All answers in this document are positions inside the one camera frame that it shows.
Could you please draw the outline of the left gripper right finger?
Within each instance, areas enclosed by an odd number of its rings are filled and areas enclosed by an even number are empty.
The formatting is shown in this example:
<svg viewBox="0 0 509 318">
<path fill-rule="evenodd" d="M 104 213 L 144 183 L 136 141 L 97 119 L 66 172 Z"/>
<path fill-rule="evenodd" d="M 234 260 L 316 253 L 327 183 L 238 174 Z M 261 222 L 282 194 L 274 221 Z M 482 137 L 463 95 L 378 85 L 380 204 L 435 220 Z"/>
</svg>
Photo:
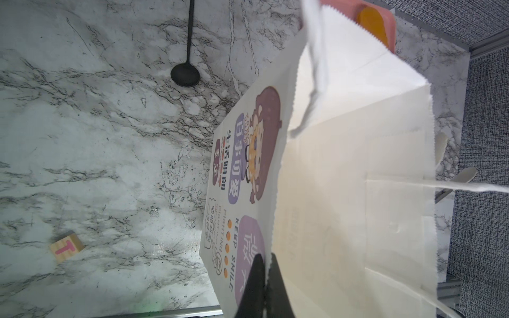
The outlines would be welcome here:
<svg viewBox="0 0 509 318">
<path fill-rule="evenodd" d="M 296 317 L 275 254 L 271 254 L 271 264 L 265 290 L 265 311 L 268 318 Z"/>
</svg>

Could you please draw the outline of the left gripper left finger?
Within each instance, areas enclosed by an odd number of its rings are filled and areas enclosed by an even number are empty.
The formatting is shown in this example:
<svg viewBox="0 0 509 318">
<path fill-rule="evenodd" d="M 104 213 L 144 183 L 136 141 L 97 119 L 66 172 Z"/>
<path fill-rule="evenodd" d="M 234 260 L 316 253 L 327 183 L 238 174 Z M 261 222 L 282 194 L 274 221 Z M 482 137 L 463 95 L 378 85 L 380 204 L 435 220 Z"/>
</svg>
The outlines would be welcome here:
<svg viewBox="0 0 509 318">
<path fill-rule="evenodd" d="M 262 256 L 254 257 L 241 303 L 235 318 L 262 318 L 265 306 L 265 264 Z"/>
</svg>

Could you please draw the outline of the white printed paper bag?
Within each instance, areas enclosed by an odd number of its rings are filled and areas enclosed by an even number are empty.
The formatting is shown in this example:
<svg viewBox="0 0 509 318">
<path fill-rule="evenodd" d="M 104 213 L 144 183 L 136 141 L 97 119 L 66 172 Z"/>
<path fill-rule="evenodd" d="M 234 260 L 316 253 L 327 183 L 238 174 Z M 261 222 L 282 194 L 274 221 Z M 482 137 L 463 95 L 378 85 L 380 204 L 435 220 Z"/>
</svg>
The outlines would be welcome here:
<svg viewBox="0 0 509 318">
<path fill-rule="evenodd" d="M 213 136 L 200 256 L 225 317 L 277 257 L 296 317 L 435 317 L 437 189 L 428 80 L 343 13 L 303 29 Z"/>
</svg>

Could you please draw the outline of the long yellow baguette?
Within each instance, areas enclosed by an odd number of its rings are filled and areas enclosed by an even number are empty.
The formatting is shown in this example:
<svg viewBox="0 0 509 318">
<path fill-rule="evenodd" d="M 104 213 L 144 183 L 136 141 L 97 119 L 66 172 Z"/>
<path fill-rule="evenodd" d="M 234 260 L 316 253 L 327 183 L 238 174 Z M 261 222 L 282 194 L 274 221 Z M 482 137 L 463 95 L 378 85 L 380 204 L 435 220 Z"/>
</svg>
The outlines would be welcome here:
<svg viewBox="0 0 509 318">
<path fill-rule="evenodd" d="M 388 46 L 388 37 L 382 15 L 372 7 L 364 7 L 356 17 L 356 23 L 370 32 L 385 46 Z"/>
</svg>

